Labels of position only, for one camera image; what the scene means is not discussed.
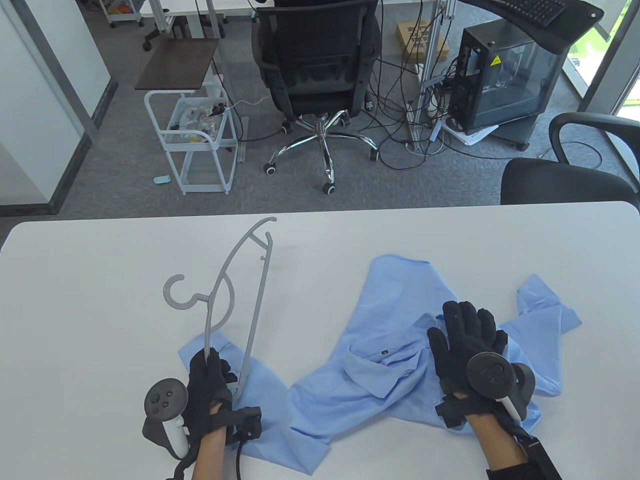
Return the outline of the person's left hand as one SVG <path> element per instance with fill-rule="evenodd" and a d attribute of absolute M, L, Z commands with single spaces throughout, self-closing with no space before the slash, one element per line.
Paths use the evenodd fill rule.
<path fill-rule="evenodd" d="M 233 394 L 228 384 L 238 381 L 231 366 L 220 358 L 212 347 L 205 358 L 205 350 L 192 357 L 189 364 L 187 384 L 188 401 L 183 411 L 183 421 L 192 441 L 200 441 L 214 431 L 214 426 L 222 426 L 222 421 L 212 421 L 212 410 L 219 407 L 217 413 L 230 412 L 233 409 Z"/>

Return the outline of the person's right hand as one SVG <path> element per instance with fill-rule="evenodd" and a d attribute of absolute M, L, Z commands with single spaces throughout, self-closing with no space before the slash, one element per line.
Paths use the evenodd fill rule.
<path fill-rule="evenodd" d="M 435 372 L 446 395 L 466 398 L 472 391 L 467 364 L 477 354 L 502 355 L 508 344 L 508 334 L 497 329 L 490 311 L 477 310 L 471 302 L 447 301 L 442 312 L 446 331 L 438 327 L 427 330 Z"/>

